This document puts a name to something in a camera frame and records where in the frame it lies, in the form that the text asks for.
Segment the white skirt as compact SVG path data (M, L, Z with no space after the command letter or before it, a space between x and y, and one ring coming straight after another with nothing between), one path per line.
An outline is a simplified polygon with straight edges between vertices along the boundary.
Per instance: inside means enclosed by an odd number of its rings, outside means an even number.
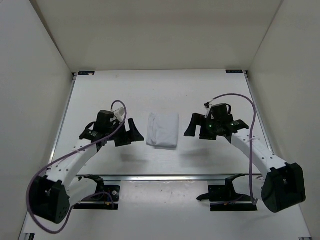
M179 139L179 114L150 113L146 144L155 148L175 149Z

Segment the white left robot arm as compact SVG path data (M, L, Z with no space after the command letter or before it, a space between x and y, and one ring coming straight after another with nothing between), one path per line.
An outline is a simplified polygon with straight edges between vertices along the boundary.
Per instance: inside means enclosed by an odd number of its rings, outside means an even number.
M50 171L37 173L27 187L27 211L33 217L40 217L55 224L70 216L74 205L84 199L99 199L107 196L104 180L94 174L79 176L80 170L108 142L116 147L144 141L132 118L129 128L112 112L106 116L100 112L96 121L89 123L80 134L77 144L67 155L53 161Z

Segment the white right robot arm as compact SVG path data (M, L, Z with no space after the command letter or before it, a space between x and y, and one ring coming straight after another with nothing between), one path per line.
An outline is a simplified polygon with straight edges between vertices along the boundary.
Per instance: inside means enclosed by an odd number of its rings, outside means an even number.
M249 126L242 120L228 116L224 120L212 119L194 113L184 133L194 137L200 127L201 140L216 140L224 137L246 155L260 171L261 179L250 179L249 175L236 174L225 179L220 190L202 194L197 200L225 197L236 200L241 195L261 200L273 213L280 212L306 200L303 169L297 163L287 163L250 135Z

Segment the black right corner label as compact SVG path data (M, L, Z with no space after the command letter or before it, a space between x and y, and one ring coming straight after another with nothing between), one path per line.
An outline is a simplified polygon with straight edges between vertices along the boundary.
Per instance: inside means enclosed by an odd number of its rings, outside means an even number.
M241 69L226 69L225 72L227 74L243 74Z

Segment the black corner label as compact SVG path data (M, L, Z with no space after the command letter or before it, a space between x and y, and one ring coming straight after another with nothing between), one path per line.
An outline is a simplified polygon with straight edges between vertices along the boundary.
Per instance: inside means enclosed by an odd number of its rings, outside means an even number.
M77 73L78 76L93 76L95 71L79 71Z
M226 69L225 72L227 74L243 74L241 69Z

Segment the black left corner label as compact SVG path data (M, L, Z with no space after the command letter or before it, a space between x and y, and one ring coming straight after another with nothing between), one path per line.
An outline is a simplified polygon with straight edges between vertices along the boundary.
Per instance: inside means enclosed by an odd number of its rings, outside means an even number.
M79 71L77 73L78 76L93 76L95 71Z

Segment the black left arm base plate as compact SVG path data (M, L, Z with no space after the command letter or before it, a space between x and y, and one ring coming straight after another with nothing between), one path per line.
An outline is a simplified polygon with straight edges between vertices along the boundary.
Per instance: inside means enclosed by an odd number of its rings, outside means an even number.
M78 177L79 180L90 180L96 183L94 196L87 196L74 205L76 210L118 210L121 186L119 184L105 183L97 175L87 174Z

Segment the aluminium table rail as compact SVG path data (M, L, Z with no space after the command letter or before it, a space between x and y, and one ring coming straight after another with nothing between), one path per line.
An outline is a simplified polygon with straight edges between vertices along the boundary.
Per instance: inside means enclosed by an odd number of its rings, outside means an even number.
M232 174L144 174L144 175L100 175L105 182L120 182L120 181L224 181L228 177L236 175Z

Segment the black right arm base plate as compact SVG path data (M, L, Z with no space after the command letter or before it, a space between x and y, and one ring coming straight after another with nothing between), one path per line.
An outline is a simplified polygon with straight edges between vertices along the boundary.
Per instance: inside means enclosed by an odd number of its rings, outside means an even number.
M208 193L199 195L197 201L210 202L211 212L254 212L257 206L251 202L247 194L236 193L233 185L234 180L245 177L245 174L236 174L227 177L224 185L209 185Z

